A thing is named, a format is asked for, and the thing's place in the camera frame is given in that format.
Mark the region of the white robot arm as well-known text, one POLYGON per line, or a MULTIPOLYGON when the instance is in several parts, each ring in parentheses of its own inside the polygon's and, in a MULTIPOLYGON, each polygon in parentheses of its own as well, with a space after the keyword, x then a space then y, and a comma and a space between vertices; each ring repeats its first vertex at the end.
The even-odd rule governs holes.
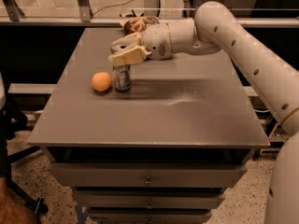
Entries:
POLYGON ((299 73, 249 34, 223 4, 209 1, 192 19, 158 23, 111 44, 115 66, 164 60, 175 53, 204 55, 223 49, 289 135, 278 153, 264 224, 299 223, 299 73))

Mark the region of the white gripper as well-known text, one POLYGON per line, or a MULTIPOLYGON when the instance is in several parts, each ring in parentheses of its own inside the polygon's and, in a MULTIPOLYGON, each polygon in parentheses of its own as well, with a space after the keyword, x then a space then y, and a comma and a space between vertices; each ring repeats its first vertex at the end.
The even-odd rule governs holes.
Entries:
POLYGON ((108 57, 108 60, 114 66, 139 64, 147 58, 152 60, 170 59, 172 48, 169 25, 158 23, 149 26, 142 34, 136 32, 126 35, 112 42, 110 49, 113 54, 108 57))

